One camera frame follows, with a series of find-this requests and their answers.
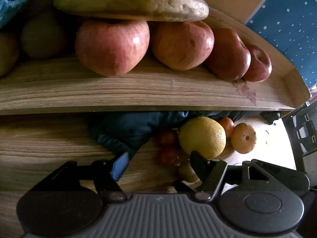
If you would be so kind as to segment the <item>yellow lemon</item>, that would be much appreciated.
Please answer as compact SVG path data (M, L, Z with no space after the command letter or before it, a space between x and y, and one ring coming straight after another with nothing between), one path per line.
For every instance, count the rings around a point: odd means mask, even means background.
M183 151L198 151L206 159L218 157L226 147L224 128L208 117L197 117L185 123L178 132Z

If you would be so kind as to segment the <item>small red tomato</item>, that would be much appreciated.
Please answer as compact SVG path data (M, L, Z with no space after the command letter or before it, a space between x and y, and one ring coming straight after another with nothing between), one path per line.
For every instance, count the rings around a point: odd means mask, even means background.
M163 166L173 166L179 161L180 154L173 147L163 148L156 155L156 163Z
M159 136L158 142L161 146L172 146L177 140L175 132L162 132Z

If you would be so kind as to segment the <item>pale speckled round fruit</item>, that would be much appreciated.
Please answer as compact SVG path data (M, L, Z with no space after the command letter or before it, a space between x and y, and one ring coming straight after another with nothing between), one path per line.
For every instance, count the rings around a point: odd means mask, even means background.
M235 151L240 154L247 154L256 145L256 132L251 125L239 123L234 127L230 141Z

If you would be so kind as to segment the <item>small orange tangerine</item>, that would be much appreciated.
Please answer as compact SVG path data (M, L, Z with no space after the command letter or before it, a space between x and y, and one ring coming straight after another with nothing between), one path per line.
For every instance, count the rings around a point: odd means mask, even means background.
M232 135L233 130L234 130L234 123L233 123L232 119L230 119L229 117L225 117L223 119L220 119L218 121L218 123L224 128L226 138L229 139Z

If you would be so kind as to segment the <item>dark blue cloth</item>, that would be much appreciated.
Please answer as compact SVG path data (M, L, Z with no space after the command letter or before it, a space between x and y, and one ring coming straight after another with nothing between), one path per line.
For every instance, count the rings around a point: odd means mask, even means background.
M269 124L281 117L280 111L141 111L98 112L87 122L88 134L93 141L108 151L136 153L142 145L160 131L179 128L188 120L208 117L220 120L228 117L236 122L260 114Z

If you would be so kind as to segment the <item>red apple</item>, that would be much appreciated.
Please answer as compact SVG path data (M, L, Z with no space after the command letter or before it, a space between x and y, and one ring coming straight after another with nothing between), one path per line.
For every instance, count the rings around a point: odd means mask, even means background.
M77 33L76 55L88 69L103 76L131 71L145 56L150 41L146 21L87 21Z
M154 56L173 70L185 71L202 64L211 54L214 34L198 22L161 22L151 31Z
M267 53L256 45L248 44L246 48L251 55L251 63L243 79L249 82L263 82L272 72L272 64Z
M205 65L217 78L240 79L249 69L251 55L239 35L228 28L214 31L214 46Z

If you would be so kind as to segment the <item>wooden raised shelf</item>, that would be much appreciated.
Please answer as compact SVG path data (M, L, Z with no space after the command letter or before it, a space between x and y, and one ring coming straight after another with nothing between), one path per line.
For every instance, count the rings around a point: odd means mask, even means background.
M295 66L251 29L210 9L211 28L227 27L261 47L273 70L264 82L226 82L203 66L174 71L147 54L129 73L103 77L76 58L30 62L1 80L1 114L92 111L290 111L311 97Z

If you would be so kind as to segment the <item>red apple far right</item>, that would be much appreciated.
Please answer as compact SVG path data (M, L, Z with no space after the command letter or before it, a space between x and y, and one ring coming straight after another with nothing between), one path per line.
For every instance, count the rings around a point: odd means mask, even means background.
M263 82L272 72L272 64L267 53L256 45L248 44L246 48L251 55L251 63L243 79L249 82Z

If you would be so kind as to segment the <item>red apple far left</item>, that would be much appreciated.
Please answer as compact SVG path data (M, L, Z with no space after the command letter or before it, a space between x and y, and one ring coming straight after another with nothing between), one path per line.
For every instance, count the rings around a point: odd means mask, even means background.
M146 21L87 21L77 33L76 55L88 69L103 76L131 71L145 56L150 41Z

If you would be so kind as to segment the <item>brown kiwi right shelf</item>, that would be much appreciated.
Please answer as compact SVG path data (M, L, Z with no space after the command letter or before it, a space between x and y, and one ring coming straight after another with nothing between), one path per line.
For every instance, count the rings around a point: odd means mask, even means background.
M21 39L24 52L31 58L67 53L74 48L75 42L73 30L47 14L30 20Z

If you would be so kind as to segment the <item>brown kiwi shelf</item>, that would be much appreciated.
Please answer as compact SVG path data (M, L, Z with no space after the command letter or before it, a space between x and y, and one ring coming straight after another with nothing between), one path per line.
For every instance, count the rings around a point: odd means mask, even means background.
M17 45L13 39L1 34L0 37L0 76L7 74L18 57Z
M74 48L75 42L73 30L47 14L30 20L21 39L24 52L31 58L67 53Z

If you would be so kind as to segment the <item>brown kiwi left shelf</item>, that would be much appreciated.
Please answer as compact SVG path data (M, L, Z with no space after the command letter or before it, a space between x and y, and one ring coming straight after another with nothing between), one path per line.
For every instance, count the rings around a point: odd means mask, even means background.
M7 74L18 57L17 45L13 39L1 34L0 37L0 76Z

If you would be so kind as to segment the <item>blue starry panel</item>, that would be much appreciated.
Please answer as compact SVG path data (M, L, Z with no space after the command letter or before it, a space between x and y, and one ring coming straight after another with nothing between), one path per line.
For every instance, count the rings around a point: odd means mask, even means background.
M316 85L316 0L265 0L245 21Z

